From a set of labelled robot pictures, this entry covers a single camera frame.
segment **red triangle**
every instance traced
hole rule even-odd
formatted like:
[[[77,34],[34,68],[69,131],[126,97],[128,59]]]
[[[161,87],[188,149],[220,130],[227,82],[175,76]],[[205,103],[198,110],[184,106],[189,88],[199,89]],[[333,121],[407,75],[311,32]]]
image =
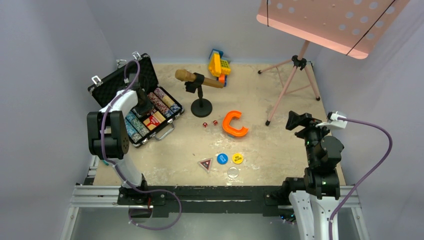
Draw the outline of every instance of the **red triangle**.
[[[203,161],[199,161],[198,163],[200,166],[202,166],[207,172],[209,172],[209,169],[211,168],[211,162],[212,158],[205,159]]]

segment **gray wall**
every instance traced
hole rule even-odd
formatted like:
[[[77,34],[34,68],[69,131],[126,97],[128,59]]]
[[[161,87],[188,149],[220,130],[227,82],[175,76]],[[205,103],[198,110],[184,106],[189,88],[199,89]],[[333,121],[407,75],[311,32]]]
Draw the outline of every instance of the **gray wall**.
[[[114,56],[85,0],[0,1],[0,239],[59,239]]]
[[[411,0],[367,59],[323,49],[315,72],[326,111],[378,124],[393,137],[387,160],[358,188],[371,239],[424,236],[424,1]],[[348,123],[342,168],[354,184],[383,156],[386,136]]]
[[[212,48],[237,62],[276,63],[299,53],[300,38],[256,20],[261,0],[87,0],[113,53],[135,50],[156,63],[206,63]],[[313,60],[320,46],[311,44]]]

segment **case lid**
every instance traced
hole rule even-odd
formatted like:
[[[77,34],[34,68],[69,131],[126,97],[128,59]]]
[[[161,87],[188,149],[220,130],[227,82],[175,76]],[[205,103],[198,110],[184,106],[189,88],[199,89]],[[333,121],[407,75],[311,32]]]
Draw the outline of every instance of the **case lid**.
[[[158,77],[156,76],[155,69],[153,68],[152,60],[147,53],[142,54],[137,59],[140,63],[138,82],[142,88],[143,86],[147,88],[145,89],[146,93],[151,93],[158,87],[159,84]],[[102,108],[114,99],[119,90],[125,88],[126,83],[124,82],[124,69],[125,66],[122,66],[101,79],[101,81],[97,84],[93,84],[88,87],[88,91]],[[126,73],[128,79],[132,81],[136,73],[136,63],[130,62]]]

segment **pink board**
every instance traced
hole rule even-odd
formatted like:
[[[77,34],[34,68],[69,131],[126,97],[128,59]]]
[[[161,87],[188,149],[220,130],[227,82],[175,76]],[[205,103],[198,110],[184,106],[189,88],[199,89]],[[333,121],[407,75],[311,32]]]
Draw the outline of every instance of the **pink board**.
[[[392,1],[268,0],[267,8],[267,0],[262,0],[256,19],[312,43],[364,59],[409,2],[395,0],[391,4]]]

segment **black case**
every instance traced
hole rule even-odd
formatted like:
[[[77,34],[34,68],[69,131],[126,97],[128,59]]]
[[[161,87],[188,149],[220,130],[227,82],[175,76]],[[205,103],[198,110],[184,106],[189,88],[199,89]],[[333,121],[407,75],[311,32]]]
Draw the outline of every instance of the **black case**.
[[[149,88],[147,89],[146,93],[147,94],[151,93],[156,88],[160,88],[180,107],[180,110],[178,110],[177,112],[174,112],[171,117],[167,117],[165,121],[160,123],[157,127],[151,130],[146,136],[142,137],[137,142],[134,142],[130,136],[129,140],[136,148],[138,148],[141,145],[147,143],[147,141],[151,138],[155,138],[156,140],[162,140],[169,133],[171,133],[175,128],[174,120],[176,120],[184,112],[184,108],[163,87],[158,86],[159,84],[158,77],[156,76],[155,69],[153,68],[153,64],[152,64],[152,60],[150,56],[147,53],[140,55],[138,52],[134,52],[132,56],[138,61],[138,63],[140,63],[139,82],[140,80],[143,80],[143,78],[141,77],[142,75],[145,75],[148,79]],[[124,82],[124,66],[125,65],[121,66],[116,71],[112,72],[111,74],[104,77],[103,79],[100,79],[98,76],[94,76],[91,78],[94,84],[88,87],[88,92],[93,96],[93,98],[98,102],[98,104],[102,108],[107,106],[112,101],[112,99],[116,96],[119,89],[122,89],[123,87],[126,86]],[[128,66],[126,75],[130,79],[131,78],[130,75],[135,74],[136,72],[137,72],[137,65],[133,63]],[[138,119],[141,122],[143,122],[148,117],[149,115],[144,115],[144,116],[138,117]],[[162,129],[164,129],[167,125],[171,125],[171,128],[167,132],[165,132],[161,137],[157,137],[156,134]]]

